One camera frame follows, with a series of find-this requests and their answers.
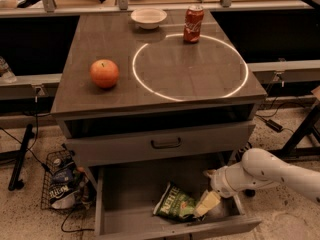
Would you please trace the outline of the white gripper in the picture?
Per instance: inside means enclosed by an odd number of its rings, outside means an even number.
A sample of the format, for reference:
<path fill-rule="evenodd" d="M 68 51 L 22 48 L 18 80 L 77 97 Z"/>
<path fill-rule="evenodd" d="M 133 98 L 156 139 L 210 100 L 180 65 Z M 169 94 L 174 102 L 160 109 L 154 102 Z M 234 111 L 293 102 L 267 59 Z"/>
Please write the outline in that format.
<path fill-rule="evenodd" d="M 210 186 L 214 191 L 205 190 L 202 194 L 193 212 L 197 218 L 215 208 L 220 203 L 221 197 L 229 198 L 245 190 L 277 186 L 276 182 L 255 178 L 243 168 L 241 163 L 206 170 L 204 175 L 210 179 Z"/>

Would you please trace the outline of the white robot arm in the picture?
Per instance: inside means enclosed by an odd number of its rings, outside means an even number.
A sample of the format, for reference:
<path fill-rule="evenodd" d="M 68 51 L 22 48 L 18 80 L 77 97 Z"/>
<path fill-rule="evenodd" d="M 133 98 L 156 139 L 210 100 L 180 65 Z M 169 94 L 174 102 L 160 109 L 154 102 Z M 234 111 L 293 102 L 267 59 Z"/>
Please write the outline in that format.
<path fill-rule="evenodd" d="M 211 191 L 205 190 L 194 210 L 201 218 L 217 207 L 222 198 L 230 198 L 243 190 L 272 188 L 282 184 L 318 204 L 320 173 L 288 164 L 272 153 L 252 148 L 244 152 L 240 162 L 207 170 Z"/>

